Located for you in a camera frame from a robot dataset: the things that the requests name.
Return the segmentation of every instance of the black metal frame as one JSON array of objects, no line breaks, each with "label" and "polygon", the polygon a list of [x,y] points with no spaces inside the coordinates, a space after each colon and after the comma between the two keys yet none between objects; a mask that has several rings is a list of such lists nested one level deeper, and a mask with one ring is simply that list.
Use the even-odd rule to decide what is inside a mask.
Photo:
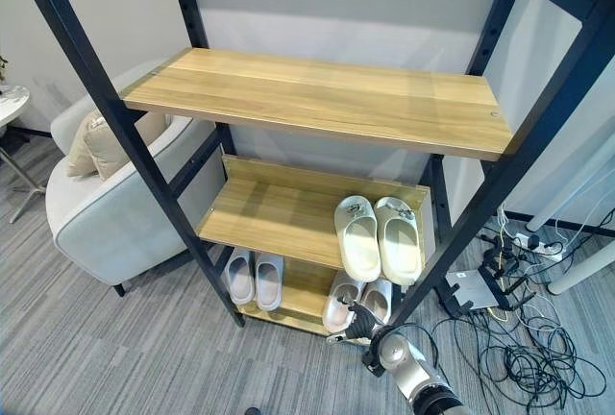
[{"label": "black metal frame", "polygon": [[[188,163],[167,183],[136,131],[134,123],[143,112],[126,108],[68,0],[35,1],[87,91],[182,238],[190,255],[197,260],[237,324],[243,325],[242,316],[234,309],[219,279],[231,248],[226,247],[214,265],[208,256],[207,245],[198,238],[177,202],[177,198],[218,147],[222,147],[226,153],[235,154],[229,126],[216,124],[216,129]],[[502,157],[496,163],[482,163],[484,183],[453,226],[447,202],[443,157],[431,156],[421,183],[432,189],[437,248],[420,279],[408,289],[401,305],[394,311],[393,324],[404,322],[430,290],[444,278],[451,264],[551,142],[615,54],[615,0],[550,1],[579,19],[582,29]],[[179,3],[192,46],[208,48],[196,0],[179,0]],[[468,74],[483,74],[514,3],[515,0],[494,1],[468,67]]]},{"label": "black metal frame", "polygon": [[[615,0],[550,1],[580,19],[582,28],[502,157],[492,166],[483,167],[484,182],[436,248],[419,280],[406,292],[402,305],[393,313],[393,324],[405,322],[444,279],[453,262],[528,172],[615,55]],[[514,2],[494,1],[468,74],[483,74]],[[442,183],[431,184],[436,197],[446,192],[441,189]]]}]

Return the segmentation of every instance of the chair leg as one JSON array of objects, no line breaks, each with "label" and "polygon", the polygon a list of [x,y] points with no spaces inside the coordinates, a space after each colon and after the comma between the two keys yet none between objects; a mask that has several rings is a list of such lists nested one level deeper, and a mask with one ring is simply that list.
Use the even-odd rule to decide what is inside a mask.
[{"label": "chair leg", "polygon": [[119,283],[118,285],[114,285],[113,288],[120,297],[126,295],[126,290],[124,290],[124,286],[121,283]]}]

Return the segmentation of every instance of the white slide sandal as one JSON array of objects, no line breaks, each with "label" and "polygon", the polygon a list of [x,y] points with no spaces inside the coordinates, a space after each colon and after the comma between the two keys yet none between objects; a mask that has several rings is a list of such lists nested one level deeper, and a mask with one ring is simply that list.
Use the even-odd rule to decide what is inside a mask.
[{"label": "white slide sandal", "polygon": [[252,253],[235,247],[224,268],[226,284],[231,300],[236,305],[245,305],[254,299],[254,275],[252,274]]},{"label": "white slide sandal", "polygon": [[384,274],[399,285],[413,285],[422,270],[416,215],[395,197],[379,199],[374,212]]},{"label": "white slide sandal", "polygon": [[273,311],[282,302],[284,260],[279,255],[258,254],[255,278],[257,305],[263,311]]},{"label": "white slide sandal", "polygon": [[344,297],[349,301],[355,300],[358,302],[364,285],[364,282],[354,280],[344,271],[337,272],[323,310],[323,326],[325,326],[325,329],[331,333],[337,333],[350,326],[355,314],[348,310],[348,305],[340,303],[338,298]]},{"label": "white slide sandal", "polygon": [[346,272],[357,281],[375,281],[381,274],[381,258],[376,215],[369,201],[347,197],[335,209],[334,222]]},{"label": "white slide sandal", "polygon": [[361,304],[386,324],[391,318],[392,295],[393,284],[386,279],[377,279],[365,287]]}]

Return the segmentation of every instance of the cushion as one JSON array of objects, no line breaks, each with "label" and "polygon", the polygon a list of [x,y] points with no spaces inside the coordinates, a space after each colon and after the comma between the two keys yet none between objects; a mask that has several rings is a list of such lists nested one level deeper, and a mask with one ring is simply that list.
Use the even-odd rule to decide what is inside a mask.
[{"label": "cushion", "polygon": [[87,124],[97,117],[100,117],[100,112],[93,110],[84,117],[77,129],[68,156],[66,156],[66,175],[69,177],[82,177],[96,171],[94,161],[87,150],[84,136],[86,135]]},{"label": "cushion", "polygon": [[[166,129],[164,114],[148,112],[135,123],[146,145]],[[86,124],[84,141],[100,178],[106,180],[129,161],[109,124],[100,113]]]}]

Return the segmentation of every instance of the shoe rack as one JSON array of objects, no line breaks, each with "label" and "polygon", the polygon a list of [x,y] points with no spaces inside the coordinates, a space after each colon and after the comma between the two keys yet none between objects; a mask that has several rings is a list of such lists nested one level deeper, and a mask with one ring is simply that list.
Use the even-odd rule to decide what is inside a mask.
[{"label": "shoe rack", "polygon": [[365,196],[372,203],[382,196],[398,197],[415,208],[425,262],[421,209],[429,189],[424,186],[236,156],[223,156],[223,162],[227,182],[197,234],[207,241],[284,256],[281,307],[266,313],[256,305],[241,306],[240,312],[246,315],[326,334],[322,327],[325,301],[336,271],[344,269],[333,211],[350,194]]},{"label": "shoe rack", "polygon": [[[615,0],[549,0],[582,27],[513,137],[482,77],[516,0],[494,0],[467,74],[439,74],[297,58],[209,50],[196,0],[178,0],[189,48],[118,93],[69,0],[35,0],[98,109],[235,322],[243,314],[323,333],[318,316],[341,269],[333,209],[347,195],[372,203],[396,196],[415,210],[421,186],[343,177],[236,156],[229,124],[294,134],[367,141],[431,153],[422,183],[434,200],[436,252],[393,311],[399,325],[447,270],[497,206],[524,177],[615,55]],[[145,111],[207,119],[216,128],[170,180],[134,123]],[[222,148],[229,179],[197,228],[178,198]],[[480,159],[485,178],[452,225],[442,159]],[[423,253],[422,211],[417,215]],[[211,260],[210,242],[282,255],[283,307],[237,311],[220,280],[226,259]]]}]

